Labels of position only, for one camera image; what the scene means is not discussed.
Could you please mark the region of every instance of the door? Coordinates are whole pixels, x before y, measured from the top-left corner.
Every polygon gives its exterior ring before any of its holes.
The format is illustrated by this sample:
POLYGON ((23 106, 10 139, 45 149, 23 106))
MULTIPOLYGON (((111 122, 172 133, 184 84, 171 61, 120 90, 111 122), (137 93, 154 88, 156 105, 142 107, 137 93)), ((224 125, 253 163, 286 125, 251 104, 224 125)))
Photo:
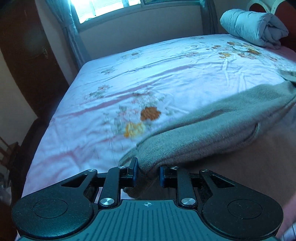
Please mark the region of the door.
POLYGON ((34 0, 12 0, 0 11, 0 49, 24 98, 48 123, 69 85, 34 0))

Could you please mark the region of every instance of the metal screw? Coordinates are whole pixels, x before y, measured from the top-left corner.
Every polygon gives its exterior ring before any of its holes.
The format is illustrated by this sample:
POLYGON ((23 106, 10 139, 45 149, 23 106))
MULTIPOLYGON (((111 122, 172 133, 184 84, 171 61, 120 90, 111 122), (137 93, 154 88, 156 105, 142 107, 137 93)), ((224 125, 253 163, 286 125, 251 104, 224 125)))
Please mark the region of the metal screw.
POLYGON ((114 203, 114 199, 106 197, 106 198, 101 199, 100 203, 105 206, 110 206, 114 203))
POLYGON ((193 205, 196 201, 191 197, 186 197, 181 200, 184 205, 193 205))

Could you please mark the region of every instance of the bed sheet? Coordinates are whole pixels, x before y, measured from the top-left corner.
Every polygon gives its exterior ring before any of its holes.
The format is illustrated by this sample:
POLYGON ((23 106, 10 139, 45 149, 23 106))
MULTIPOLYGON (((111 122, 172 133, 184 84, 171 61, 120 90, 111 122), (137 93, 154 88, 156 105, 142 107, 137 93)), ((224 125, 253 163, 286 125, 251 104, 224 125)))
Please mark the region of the bed sheet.
MULTIPOLYGON (((89 168, 107 172, 145 135, 190 111, 296 70, 296 53, 228 34, 174 39, 86 63, 60 102, 23 196, 89 168)), ((122 198, 129 199, 122 192, 122 198)))

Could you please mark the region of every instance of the triangular cutout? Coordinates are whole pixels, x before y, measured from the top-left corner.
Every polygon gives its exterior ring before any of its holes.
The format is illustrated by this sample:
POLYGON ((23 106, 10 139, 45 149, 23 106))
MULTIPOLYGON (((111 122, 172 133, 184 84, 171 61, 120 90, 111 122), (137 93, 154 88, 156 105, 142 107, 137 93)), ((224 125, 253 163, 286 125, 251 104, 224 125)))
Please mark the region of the triangular cutout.
POLYGON ((81 175, 67 183, 62 184, 62 187, 78 188, 83 183, 86 177, 87 174, 81 175))
POLYGON ((212 181, 215 183, 217 188, 231 188, 234 187, 231 183, 222 180, 221 178, 215 176, 215 175, 210 175, 212 181))

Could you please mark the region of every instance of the headboard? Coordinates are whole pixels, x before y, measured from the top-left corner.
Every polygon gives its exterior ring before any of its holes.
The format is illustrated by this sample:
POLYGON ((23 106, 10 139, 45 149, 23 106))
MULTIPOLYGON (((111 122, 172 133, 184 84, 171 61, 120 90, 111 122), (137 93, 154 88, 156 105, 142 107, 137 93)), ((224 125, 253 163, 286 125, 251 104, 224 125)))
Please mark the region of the headboard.
POLYGON ((296 52, 296 9, 292 7, 285 0, 275 0, 272 8, 270 9, 261 0, 251 0, 247 6, 248 11, 255 12, 270 12, 276 15, 288 28, 289 35, 281 39, 281 44, 296 52))

